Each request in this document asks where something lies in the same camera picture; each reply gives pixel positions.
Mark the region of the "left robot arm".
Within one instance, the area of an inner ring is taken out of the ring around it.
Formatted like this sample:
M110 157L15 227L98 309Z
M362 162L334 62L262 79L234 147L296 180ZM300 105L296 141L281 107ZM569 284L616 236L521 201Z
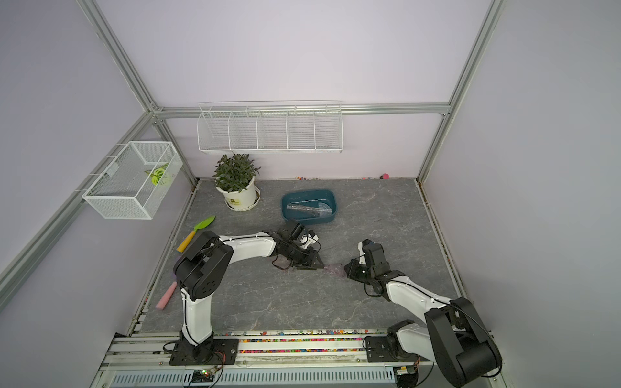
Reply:
M286 222L277 231L239 236L201 231L174 266L183 303L182 341L193 349L207 343L213 336L212 295L230 265L255 258L284 258L297 269L324 268L318 234L296 221Z

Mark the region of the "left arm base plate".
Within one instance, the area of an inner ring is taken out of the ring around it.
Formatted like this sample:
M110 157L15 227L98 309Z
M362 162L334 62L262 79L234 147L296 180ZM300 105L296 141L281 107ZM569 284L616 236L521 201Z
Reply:
M176 341L171 352L169 365L234 365L238 355L239 340L207 339L203 344L194 346L186 339Z

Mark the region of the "clear straight ruler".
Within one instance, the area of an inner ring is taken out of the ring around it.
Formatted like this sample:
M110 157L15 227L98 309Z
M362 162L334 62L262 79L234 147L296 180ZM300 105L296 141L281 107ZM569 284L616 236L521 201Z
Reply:
M291 218L318 218L317 205L291 203L286 205L286 213Z

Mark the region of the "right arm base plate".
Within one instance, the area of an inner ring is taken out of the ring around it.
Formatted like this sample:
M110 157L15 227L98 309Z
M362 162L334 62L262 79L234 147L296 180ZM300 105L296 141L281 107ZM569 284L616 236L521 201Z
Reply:
M398 344L395 336L366 336L362 340L362 348L365 350L367 361L370 363L406 362L426 358L414 352L406 352Z

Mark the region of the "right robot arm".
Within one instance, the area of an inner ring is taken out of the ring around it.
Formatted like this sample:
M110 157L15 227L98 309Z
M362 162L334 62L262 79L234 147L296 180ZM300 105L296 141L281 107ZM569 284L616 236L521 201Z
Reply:
M358 257L344 267L347 278L370 287L368 296L383 298L415 317L389 327L384 336L367 336L362 347L368 362L426 359L454 387L501 373L500 350L470 300L440 296L391 269L379 243L365 239L358 250Z

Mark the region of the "blue protractor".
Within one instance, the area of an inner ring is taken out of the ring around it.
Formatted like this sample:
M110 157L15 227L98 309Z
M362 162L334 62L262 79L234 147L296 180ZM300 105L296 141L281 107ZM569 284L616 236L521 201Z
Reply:
M332 207L326 203L319 202L317 204L317 213L319 218L328 218L332 216Z

